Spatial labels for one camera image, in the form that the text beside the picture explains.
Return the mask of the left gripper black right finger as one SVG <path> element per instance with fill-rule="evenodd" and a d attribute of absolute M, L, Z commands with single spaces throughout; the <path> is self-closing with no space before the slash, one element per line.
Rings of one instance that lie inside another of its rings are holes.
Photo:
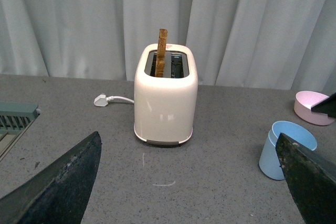
<path fill-rule="evenodd" d="M 335 164 L 284 133 L 276 153 L 305 223 L 335 223 Z"/>

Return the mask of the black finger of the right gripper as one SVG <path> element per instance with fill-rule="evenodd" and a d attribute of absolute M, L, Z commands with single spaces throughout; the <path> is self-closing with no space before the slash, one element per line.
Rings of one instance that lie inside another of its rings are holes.
<path fill-rule="evenodd" d="M 331 118 L 335 118 L 336 115 L 335 110 L 336 110 L 335 94 L 331 95 L 330 97 L 311 107 L 312 112 L 323 113 Z"/>

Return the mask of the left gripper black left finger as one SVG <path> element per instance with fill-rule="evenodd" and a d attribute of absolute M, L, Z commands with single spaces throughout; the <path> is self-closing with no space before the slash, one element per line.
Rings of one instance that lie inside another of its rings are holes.
<path fill-rule="evenodd" d="M 1 223 L 81 223 L 96 180 L 98 132 L 1 198 Z"/>

